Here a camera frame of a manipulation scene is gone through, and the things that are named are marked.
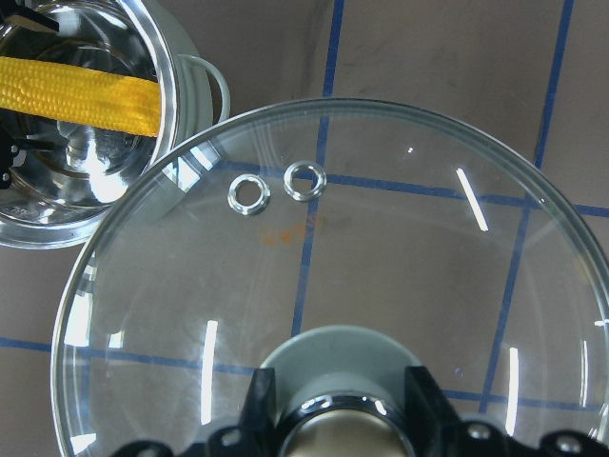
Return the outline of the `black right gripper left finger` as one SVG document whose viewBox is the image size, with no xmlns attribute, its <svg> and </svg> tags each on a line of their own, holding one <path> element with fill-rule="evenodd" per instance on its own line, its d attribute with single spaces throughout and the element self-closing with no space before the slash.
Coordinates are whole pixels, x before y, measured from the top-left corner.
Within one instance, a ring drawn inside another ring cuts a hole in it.
<svg viewBox="0 0 609 457">
<path fill-rule="evenodd" d="M 275 369 L 257 368 L 237 423 L 210 435 L 208 455 L 282 456 L 285 434 L 276 419 L 277 412 Z"/>
</svg>

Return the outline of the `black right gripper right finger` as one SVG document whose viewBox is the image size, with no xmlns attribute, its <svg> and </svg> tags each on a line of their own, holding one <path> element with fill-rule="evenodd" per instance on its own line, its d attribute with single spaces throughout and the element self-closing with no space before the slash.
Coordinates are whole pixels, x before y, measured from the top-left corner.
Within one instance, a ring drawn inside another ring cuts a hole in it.
<svg viewBox="0 0 609 457">
<path fill-rule="evenodd" d="M 505 435 L 481 419 L 464 420 L 427 368 L 404 369 L 404 433 L 416 456 L 509 456 Z"/>
</svg>

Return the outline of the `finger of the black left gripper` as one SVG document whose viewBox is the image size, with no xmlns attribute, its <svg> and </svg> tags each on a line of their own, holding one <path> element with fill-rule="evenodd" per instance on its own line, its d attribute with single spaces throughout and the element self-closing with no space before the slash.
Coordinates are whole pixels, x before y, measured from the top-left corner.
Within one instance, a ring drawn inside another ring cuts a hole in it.
<svg viewBox="0 0 609 457">
<path fill-rule="evenodd" d="M 17 167 L 17 158 L 28 150 L 49 152 L 52 151 L 52 143 L 13 137 L 5 128 L 1 128 L 1 190 L 10 187 L 10 169 Z"/>
<path fill-rule="evenodd" d="M 59 31 L 59 24 L 56 21 L 36 11 L 2 12 L 1 21 L 3 24 L 37 32 L 55 33 Z"/>
</svg>

